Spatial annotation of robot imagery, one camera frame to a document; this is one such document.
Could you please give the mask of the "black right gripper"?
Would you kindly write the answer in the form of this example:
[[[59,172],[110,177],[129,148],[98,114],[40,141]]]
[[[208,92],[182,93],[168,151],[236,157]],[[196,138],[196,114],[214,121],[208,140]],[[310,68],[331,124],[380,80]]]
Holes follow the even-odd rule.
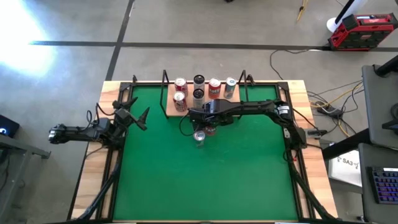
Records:
[[[216,128],[218,124],[228,122],[232,115],[228,110],[233,107],[233,103],[228,100],[211,100],[201,108],[190,108],[188,115],[192,122],[193,132],[198,131],[199,124],[204,124],[206,128]]]

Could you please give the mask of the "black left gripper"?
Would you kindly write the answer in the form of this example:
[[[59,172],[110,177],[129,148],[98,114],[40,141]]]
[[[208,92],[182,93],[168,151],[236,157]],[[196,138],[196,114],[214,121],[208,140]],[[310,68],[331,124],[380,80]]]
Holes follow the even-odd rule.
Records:
[[[126,102],[121,103],[118,101],[113,101],[112,103],[112,106],[114,108],[114,120],[120,129],[124,128],[125,132],[128,132],[130,125],[133,123],[136,123],[141,130],[147,129],[146,120],[150,108],[146,108],[146,110],[140,115],[138,120],[129,111],[131,106],[136,102],[136,100],[137,97],[134,97]]]

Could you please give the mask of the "silver can blue tab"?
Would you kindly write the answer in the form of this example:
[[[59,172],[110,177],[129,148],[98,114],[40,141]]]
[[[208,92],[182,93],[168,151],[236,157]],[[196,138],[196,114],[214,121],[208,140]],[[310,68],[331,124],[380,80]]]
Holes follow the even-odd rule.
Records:
[[[195,131],[193,138],[197,147],[202,147],[205,143],[206,133],[204,131]]]

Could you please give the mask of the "red white patterned can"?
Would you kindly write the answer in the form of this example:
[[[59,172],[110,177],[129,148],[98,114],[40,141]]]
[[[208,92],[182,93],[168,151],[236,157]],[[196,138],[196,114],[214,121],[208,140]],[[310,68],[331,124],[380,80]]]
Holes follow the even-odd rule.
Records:
[[[178,112],[187,110],[187,102],[184,92],[176,91],[173,97],[174,107]]]

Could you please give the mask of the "red Fanta can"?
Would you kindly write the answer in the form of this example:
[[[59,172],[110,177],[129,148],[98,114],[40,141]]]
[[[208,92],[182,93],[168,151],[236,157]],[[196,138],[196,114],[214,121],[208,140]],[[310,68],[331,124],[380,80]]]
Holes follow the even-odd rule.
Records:
[[[212,78],[208,83],[208,96],[211,99],[217,99],[220,96],[221,81],[218,78]]]

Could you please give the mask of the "red can blue logo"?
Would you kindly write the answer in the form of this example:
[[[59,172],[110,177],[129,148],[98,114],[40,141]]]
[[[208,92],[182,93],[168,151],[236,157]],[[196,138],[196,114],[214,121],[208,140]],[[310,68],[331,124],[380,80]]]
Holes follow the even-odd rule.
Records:
[[[185,95],[188,94],[188,84],[184,77],[177,77],[174,81],[175,91],[181,91]]]

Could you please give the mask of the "wooden board platform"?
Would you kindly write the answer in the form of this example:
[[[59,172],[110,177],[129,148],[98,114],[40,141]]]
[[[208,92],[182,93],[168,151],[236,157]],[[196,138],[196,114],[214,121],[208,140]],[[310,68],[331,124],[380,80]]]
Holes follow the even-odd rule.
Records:
[[[245,81],[246,78],[246,72],[243,71],[239,80],[237,80],[236,83],[236,87],[234,89],[234,95],[232,98],[230,99],[226,99],[224,97],[224,86],[226,83],[226,80],[221,81],[221,91],[220,91],[220,96],[217,99],[220,100],[228,100],[230,102],[237,102],[239,103],[241,101],[240,98],[240,93],[239,93],[239,88],[240,86],[243,86],[246,84]],[[163,112],[165,113],[166,117],[173,117],[173,116],[185,116],[188,113],[188,110],[190,108],[193,108],[193,80],[191,81],[187,81],[188,84],[188,94],[185,95],[186,97],[186,102],[187,102],[187,110],[184,112],[178,112],[175,107],[174,107],[174,101],[173,101],[173,97],[175,94],[175,87],[174,87],[174,81],[170,82],[169,78],[167,76],[167,72],[164,70],[162,72],[162,82],[161,82],[161,93],[160,93],[160,106],[163,110]],[[208,96],[208,81],[205,81],[205,100],[204,100],[204,104],[211,101],[211,100],[217,100],[217,99],[211,99]]]

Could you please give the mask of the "green felt mat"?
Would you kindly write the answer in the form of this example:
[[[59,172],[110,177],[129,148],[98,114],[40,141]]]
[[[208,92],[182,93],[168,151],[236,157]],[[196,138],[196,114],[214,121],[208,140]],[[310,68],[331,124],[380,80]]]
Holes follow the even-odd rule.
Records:
[[[158,86],[133,91],[132,114],[150,110],[147,129],[133,125],[126,139],[115,220],[297,219],[279,125],[244,116],[197,147],[188,119],[165,117],[160,93]]]

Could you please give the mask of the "black device with blue light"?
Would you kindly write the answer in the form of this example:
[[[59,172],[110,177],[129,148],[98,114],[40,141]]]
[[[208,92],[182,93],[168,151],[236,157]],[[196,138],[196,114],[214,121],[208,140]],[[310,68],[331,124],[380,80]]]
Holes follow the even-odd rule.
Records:
[[[20,124],[0,115],[0,134],[13,138],[20,128]]]

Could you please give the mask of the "black desk leg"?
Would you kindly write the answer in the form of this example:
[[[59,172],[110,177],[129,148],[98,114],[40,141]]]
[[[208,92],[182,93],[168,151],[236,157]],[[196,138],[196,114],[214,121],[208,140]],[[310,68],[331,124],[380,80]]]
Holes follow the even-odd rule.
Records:
[[[357,134],[336,142],[322,150],[324,160],[330,160],[358,148],[360,143],[370,143],[369,129],[364,129]]]

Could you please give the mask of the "white printed box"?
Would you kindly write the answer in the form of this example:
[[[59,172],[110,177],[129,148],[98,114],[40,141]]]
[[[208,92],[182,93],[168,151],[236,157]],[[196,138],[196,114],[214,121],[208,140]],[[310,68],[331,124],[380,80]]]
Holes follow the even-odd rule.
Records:
[[[353,150],[328,161],[329,178],[362,187],[359,152]]]

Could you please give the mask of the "yellow wooden stick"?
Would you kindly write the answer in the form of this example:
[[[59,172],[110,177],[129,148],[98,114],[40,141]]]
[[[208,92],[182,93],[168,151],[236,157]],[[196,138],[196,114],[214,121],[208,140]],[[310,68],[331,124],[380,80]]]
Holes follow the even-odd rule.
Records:
[[[306,8],[307,8],[308,2],[309,2],[309,0],[302,0],[302,4],[301,4],[301,6],[299,7],[299,10],[298,10],[298,15],[297,15],[297,18],[296,18],[296,23],[298,23],[298,22],[301,20],[303,14],[304,14],[304,12],[305,12],[305,10],[306,10]]]

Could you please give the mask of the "white stand with black stripe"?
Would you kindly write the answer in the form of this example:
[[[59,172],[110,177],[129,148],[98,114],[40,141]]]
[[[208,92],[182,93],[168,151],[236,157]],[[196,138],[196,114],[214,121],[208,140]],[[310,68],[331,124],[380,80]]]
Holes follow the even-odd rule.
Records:
[[[352,14],[356,14],[361,7],[365,5],[368,0],[348,0],[348,2],[343,6],[337,17],[332,17],[326,22],[326,27],[330,32],[334,32],[342,20]]]

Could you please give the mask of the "red black toolbox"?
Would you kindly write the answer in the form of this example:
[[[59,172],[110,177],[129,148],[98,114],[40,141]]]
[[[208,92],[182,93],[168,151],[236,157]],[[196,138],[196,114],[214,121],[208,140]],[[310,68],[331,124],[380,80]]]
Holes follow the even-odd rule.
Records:
[[[386,37],[398,29],[393,13],[376,15],[350,15],[342,19],[328,43],[332,50],[366,51],[376,48]]]

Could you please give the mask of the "black backlit keyboard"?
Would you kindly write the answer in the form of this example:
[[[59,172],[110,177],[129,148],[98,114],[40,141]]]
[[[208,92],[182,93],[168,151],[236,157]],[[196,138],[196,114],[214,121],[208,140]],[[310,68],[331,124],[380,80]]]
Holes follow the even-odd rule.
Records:
[[[376,203],[398,205],[398,168],[367,167],[366,171]]]

